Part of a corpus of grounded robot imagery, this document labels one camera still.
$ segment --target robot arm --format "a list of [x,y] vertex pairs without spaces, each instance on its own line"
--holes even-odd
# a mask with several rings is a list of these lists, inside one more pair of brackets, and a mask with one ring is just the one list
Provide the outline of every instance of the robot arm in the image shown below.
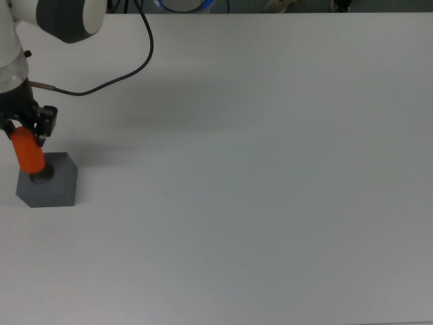
[[33,98],[16,23],[29,22],[66,43],[76,43],[100,29],[106,6],[107,0],[0,0],[0,129],[9,138],[15,120],[42,146],[57,116],[57,108],[41,108]]
[[66,43],[94,35],[107,9],[107,0],[10,0],[10,4],[13,17],[39,26]]

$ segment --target gray base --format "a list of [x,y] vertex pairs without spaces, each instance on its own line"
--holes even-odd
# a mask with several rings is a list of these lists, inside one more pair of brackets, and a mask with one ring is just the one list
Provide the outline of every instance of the gray base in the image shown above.
[[72,207],[75,205],[78,169],[66,152],[44,154],[54,176],[46,183],[34,183],[30,175],[20,171],[16,195],[30,208]]

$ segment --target white tabletop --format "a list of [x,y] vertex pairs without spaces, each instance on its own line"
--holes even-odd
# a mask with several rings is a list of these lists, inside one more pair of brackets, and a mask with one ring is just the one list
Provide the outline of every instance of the white tabletop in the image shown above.
[[[60,109],[76,206],[29,209],[0,139],[4,325],[433,319],[433,15],[150,16],[154,59]],[[82,91],[147,55],[139,16],[30,78]]]

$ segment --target gray block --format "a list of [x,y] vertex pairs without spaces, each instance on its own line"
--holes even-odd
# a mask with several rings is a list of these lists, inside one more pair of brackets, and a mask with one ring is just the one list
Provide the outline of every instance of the gray block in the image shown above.
[[37,174],[20,171],[16,195],[30,208],[72,207],[78,169],[67,152],[44,154],[47,166]]

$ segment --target orange cylinder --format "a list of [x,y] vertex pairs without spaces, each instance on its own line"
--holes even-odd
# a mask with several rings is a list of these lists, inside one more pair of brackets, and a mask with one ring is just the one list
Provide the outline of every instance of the orange cylinder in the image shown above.
[[25,127],[17,127],[11,134],[16,158],[23,172],[33,174],[45,167],[42,148],[36,143],[34,135]]

